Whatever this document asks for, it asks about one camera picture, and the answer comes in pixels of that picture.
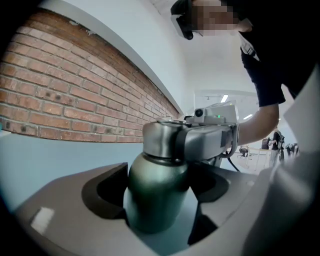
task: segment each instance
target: cable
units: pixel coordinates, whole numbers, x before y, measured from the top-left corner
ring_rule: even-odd
[[[234,163],[231,161],[230,157],[228,157],[229,163],[236,169],[237,172],[241,173],[241,171],[234,165]]]

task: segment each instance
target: metal bottle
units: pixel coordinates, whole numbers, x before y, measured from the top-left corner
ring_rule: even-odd
[[[127,216],[130,226],[145,233],[168,229],[180,212],[189,188],[188,165],[176,159],[176,136],[183,122],[158,120],[145,124],[143,153],[128,176]]]

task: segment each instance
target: ceiling light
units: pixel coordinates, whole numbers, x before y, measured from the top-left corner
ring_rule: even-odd
[[[246,120],[246,119],[248,119],[248,118],[250,118],[250,117],[252,117],[252,116],[253,116],[252,114],[247,115],[243,120]]]
[[[223,95],[222,100],[220,101],[220,103],[226,102],[228,96],[229,95]]]

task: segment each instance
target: light blue wall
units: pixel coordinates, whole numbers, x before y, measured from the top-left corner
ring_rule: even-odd
[[[142,149],[142,143],[71,142],[9,134],[0,137],[1,195],[13,211],[54,179],[111,164],[130,166]]]

